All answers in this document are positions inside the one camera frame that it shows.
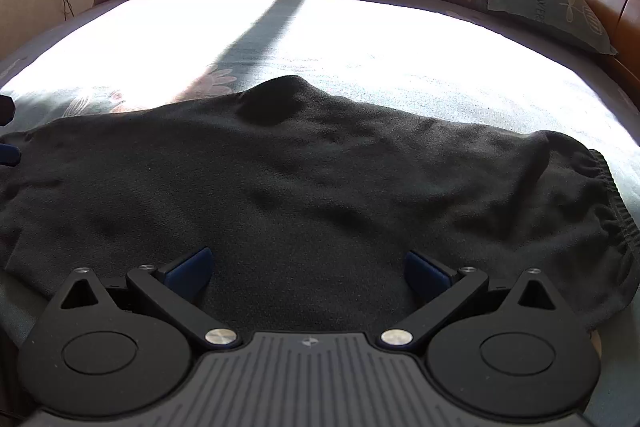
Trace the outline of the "black sweatpants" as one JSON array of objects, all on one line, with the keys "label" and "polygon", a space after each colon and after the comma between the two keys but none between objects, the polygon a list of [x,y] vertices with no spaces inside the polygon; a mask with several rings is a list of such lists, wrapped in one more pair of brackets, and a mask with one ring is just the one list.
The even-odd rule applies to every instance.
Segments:
[{"label": "black sweatpants", "polygon": [[510,281],[541,269],[587,329],[639,286],[639,232],[601,154],[329,95],[296,76],[7,134],[1,265],[44,295],[209,248],[206,311],[242,334],[374,333],[411,311],[419,251]]}]

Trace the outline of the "grey patterned bed sheet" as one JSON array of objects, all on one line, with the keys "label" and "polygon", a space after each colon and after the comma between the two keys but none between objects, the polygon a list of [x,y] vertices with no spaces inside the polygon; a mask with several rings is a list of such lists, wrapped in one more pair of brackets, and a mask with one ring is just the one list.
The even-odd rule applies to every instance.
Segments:
[{"label": "grey patterned bed sheet", "polygon": [[203,72],[236,90],[283,74],[356,101],[600,150],[639,208],[639,114],[580,52],[439,0],[111,0],[1,64],[14,130],[169,101]]}]

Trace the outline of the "green grey pillow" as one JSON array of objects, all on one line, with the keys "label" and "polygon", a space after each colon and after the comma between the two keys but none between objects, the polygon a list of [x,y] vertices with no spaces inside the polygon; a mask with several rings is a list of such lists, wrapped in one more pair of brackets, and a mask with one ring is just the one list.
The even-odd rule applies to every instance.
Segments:
[{"label": "green grey pillow", "polygon": [[556,40],[587,52],[617,54],[604,26],[586,0],[488,0],[487,9],[521,20]]}]

